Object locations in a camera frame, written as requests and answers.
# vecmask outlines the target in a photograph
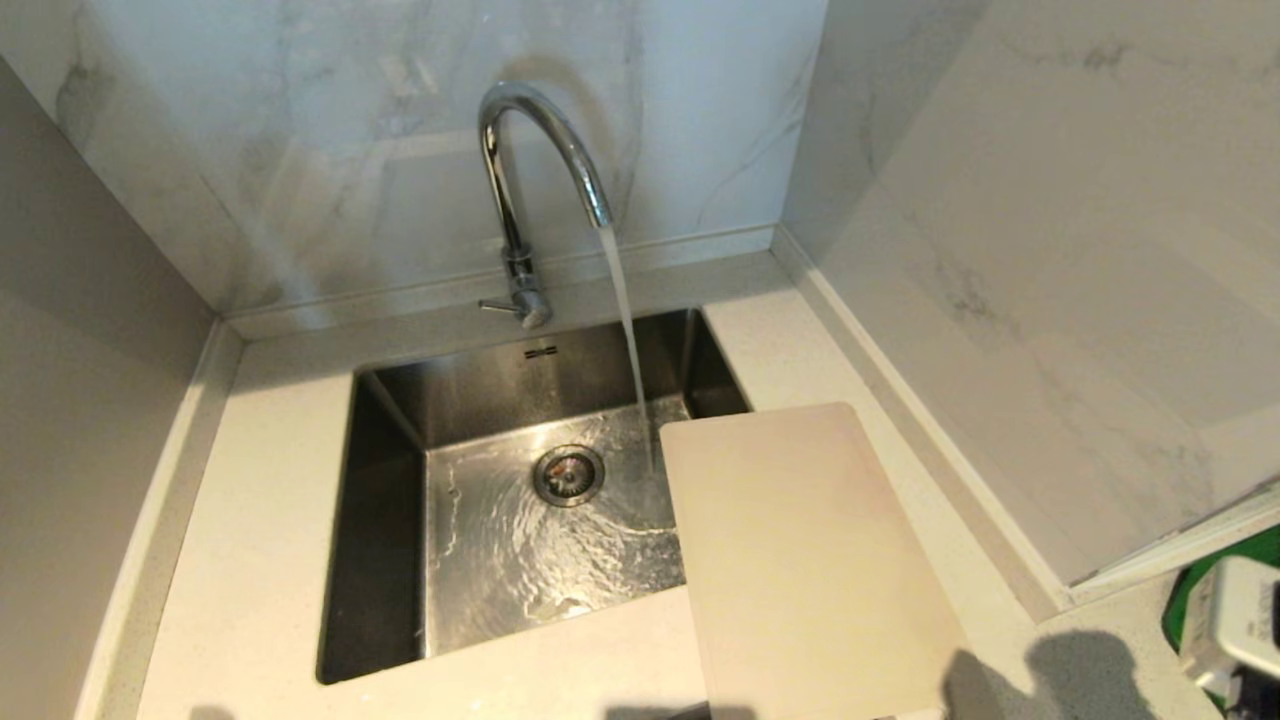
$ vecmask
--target kitchen sink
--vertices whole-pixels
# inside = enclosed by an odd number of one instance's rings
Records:
[[[684,584],[657,428],[748,405],[698,310],[635,332],[652,441],[621,323],[357,373],[321,683]]]

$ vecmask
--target white cutting board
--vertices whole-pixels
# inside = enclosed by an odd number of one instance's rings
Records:
[[[852,407],[673,423],[662,447],[712,707],[942,706],[964,634]]]

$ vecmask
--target countertop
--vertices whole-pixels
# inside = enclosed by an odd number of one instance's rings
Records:
[[[628,278],[637,314],[700,305],[756,410],[858,411],[1009,717],[1219,717],[1158,625],[1157,578],[1041,625],[767,252]],[[607,281],[553,288],[548,332],[616,318]],[[251,345],[192,511],[140,717],[637,720],[705,698],[685,588],[335,685],[315,679],[352,370],[516,340],[474,306]]]

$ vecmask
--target faucet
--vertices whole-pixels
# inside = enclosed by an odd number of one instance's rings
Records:
[[[543,295],[538,274],[534,273],[532,249],[520,237],[516,213],[511,204],[511,191],[507,188],[507,174],[502,167],[502,129],[499,120],[507,110],[520,110],[547,133],[561,158],[568,165],[577,196],[586,209],[591,227],[600,229],[613,223],[609,204],[604,199],[600,176],[595,163],[586,154],[582,140],[573,132],[568,119],[541,92],[521,82],[499,82],[485,94],[480,101],[480,149],[484,151],[484,164],[489,170],[489,184],[493,200],[498,206],[498,220],[507,245],[502,250],[502,263],[507,269],[507,287],[511,302],[480,301],[485,310],[512,313],[525,329],[532,329],[552,316],[550,305]]]

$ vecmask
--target drain strainer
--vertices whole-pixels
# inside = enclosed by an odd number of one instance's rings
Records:
[[[600,492],[603,484],[604,461],[585,445],[553,447],[534,466],[538,497],[557,507],[582,505]]]

